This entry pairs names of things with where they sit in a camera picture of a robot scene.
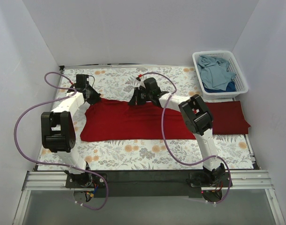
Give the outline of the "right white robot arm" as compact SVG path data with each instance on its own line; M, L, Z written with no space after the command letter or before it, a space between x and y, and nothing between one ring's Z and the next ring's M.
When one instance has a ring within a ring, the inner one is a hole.
M141 81L142 75L136 79L140 86L134 88L134 94L128 105L143 105L152 102L163 109L161 116L161 133L164 134L164 114L166 109L181 113L187 129L195 136L202 155L203 174L201 180L209 186L222 183L225 166L217 156L213 141L213 115L208 106L198 94L192 97L182 97L167 91L162 91L153 77Z

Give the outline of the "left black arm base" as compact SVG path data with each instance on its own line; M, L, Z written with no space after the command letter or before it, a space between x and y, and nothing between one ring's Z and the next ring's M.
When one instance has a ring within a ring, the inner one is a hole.
M105 183L96 175L90 173L68 174L66 188L105 188Z

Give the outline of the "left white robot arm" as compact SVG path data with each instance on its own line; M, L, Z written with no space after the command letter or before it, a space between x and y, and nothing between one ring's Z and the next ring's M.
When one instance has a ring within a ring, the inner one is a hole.
M77 74L64 100L50 112L41 115L42 145L56 153L68 166L69 173L77 174L76 181L81 187L89 187L93 177L88 163L80 156L76 145L73 116L85 103L94 105L101 101L100 94L89 84L90 75Z

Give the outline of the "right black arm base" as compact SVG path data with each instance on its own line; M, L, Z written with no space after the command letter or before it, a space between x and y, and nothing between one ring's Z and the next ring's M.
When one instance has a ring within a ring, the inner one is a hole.
M186 179L186 183L191 187L227 187L229 185L229 175L225 173L220 180L212 181L209 175L206 175L202 171L194 171L189 173L189 177Z

